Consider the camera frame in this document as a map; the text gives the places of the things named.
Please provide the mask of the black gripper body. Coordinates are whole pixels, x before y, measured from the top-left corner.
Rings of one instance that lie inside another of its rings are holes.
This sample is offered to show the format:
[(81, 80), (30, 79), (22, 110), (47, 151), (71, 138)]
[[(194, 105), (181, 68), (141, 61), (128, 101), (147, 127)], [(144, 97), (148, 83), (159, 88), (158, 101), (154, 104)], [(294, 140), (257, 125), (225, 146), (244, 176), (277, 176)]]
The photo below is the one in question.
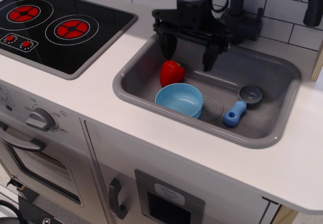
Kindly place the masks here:
[(215, 10), (212, 0), (176, 0), (176, 9), (156, 9), (152, 12), (155, 18), (154, 31), (162, 31), (177, 39), (189, 40), (203, 44), (219, 44), (221, 51), (227, 51), (232, 36), (231, 30), (223, 23), (216, 21), (212, 12), (223, 12), (228, 3)]

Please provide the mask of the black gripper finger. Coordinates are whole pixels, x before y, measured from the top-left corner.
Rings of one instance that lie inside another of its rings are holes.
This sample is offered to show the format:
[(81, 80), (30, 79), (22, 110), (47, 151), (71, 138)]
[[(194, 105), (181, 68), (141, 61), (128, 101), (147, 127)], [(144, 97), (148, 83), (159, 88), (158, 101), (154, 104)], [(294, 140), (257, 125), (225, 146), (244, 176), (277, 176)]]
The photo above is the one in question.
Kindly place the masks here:
[(177, 38), (173, 35), (160, 31), (158, 33), (158, 40), (164, 57), (167, 60), (170, 60), (177, 47)]
[(221, 53), (221, 47), (219, 44), (209, 44), (205, 47), (203, 54), (203, 71), (211, 71), (219, 53)]

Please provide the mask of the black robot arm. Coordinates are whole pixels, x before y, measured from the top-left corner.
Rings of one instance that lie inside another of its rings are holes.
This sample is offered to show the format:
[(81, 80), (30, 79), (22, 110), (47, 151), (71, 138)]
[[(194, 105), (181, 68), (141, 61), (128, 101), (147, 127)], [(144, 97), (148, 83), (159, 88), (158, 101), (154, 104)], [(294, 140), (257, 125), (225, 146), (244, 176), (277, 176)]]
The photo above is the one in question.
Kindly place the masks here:
[(228, 50), (232, 31), (213, 16), (212, 0), (176, 1), (176, 9), (152, 12), (162, 53), (171, 59), (179, 38), (204, 45), (203, 70), (210, 71), (218, 55)]

